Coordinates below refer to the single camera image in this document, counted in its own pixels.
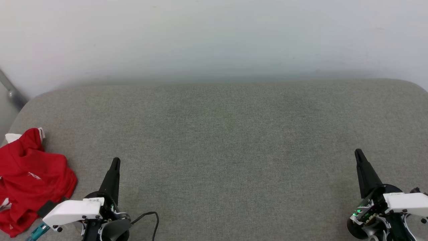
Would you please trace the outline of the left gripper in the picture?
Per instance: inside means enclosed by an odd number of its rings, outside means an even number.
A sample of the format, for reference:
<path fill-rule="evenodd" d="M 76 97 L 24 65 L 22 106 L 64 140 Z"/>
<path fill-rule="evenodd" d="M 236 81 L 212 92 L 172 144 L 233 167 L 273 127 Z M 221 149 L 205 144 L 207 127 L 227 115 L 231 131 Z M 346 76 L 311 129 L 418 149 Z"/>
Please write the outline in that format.
<path fill-rule="evenodd" d="M 83 241 L 128 241 L 131 228 L 130 216 L 119 211 L 119 157 L 112 160 L 99 191 L 92 192 L 87 201 L 101 201 L 99 215 L 96 218 L 84 218 Z"/>

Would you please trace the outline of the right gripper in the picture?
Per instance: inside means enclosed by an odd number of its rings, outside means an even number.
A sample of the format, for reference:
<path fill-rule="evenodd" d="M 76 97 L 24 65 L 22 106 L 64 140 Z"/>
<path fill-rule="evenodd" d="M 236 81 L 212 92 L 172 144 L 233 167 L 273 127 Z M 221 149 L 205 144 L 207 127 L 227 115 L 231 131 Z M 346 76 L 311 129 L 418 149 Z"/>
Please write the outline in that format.
<path fill-rule="evenodd" d="M 347 220 L 349 233 L 357 239 L 368 241 L 416 241 L 406 220 L 411 214 L 386 211 L 388 206 L 384 195 L 403 192 L 396 186 L 382 183 L 362 149 L 356 149 L 354 154 L 363 200 Z"/>

